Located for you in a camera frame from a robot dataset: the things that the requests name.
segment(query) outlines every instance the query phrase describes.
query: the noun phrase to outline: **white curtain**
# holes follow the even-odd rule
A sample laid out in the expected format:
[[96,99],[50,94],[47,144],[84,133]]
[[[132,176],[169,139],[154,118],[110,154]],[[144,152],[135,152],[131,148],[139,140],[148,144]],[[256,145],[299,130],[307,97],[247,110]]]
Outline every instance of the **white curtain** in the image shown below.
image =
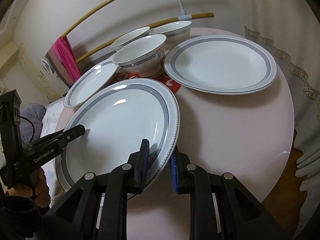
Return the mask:
[[292,95],[294,146],[304,153],[296,176],[307,176],[300,191],[308,192],[296,236],[320,202],[320,25],[305,0],[241,0],[241,6],[246,38],[274,56]]

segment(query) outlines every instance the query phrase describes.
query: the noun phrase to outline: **gray pillow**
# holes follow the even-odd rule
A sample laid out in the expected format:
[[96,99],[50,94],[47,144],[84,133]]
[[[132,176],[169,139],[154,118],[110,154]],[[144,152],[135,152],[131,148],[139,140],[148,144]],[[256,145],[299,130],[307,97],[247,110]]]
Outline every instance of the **gray pillow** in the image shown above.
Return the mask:
[[[26,106],[24,109],[20,111],[20,115],[29,119],[34,127],[35,127],[35,134],[32,139],[32,142],[38,140],[41,135],[42,130],[42,119],[46,112],[46,108],[42,105],[32,103]],[[24,119],[20,119],[20,135],[21,135],[21,142],[22,145],[27,145],[32,137],[33,128],[32,125]]]

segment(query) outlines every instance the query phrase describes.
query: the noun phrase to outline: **wooden floor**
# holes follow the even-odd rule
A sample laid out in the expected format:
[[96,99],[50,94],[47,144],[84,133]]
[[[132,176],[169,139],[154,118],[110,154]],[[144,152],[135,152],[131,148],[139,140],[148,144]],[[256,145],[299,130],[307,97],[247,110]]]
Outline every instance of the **wooden floor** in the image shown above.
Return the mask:
[[262,202],[270,214],[287,231],[290,238],[297,229],[300,208],[307,197],[306,191],[300,192],[299,190],[305,177],[297,178],[295,176],[296,161],[301,156],[302,152],[292,146],[289,160],[279,181]]

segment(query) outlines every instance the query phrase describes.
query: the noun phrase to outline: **human hand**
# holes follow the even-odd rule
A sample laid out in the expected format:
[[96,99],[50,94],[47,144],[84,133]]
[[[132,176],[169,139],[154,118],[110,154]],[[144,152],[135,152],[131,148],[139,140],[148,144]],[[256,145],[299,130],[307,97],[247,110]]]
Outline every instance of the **human hand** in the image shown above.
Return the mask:
[[[17,183],[13,188],[8,190],[11,196],[32,197],[33,191],[30,187]],[[38,183],[35,186],[35,194],[37,195],[36,204],[42,208],[48,207],[51,202],[49,195],[49,187],[47,186],[47,179],[42,168],[38,169]]]

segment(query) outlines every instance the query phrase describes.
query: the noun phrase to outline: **black cable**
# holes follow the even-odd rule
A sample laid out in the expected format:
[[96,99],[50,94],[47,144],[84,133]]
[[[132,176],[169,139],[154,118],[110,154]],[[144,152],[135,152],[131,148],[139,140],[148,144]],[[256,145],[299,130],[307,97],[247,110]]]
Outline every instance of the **black cable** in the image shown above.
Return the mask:
[[31,143],[31,142],[32,142],[32,140],[33,140],[33,137],[35,136],[35,126],[33,125],[33,123],[32,123],[28,118],[23,117],[23,116],[20,116],[20,118],[21,118],[21,119],[24,119],[24,120],[26,120],[26,121],[28,121],[28,122],[29,122],[29,123],[31,123],[31,125],[32,125],[33,132],[32,132],[31,140],[30,140],[30,142],[29,142],[29,143]]

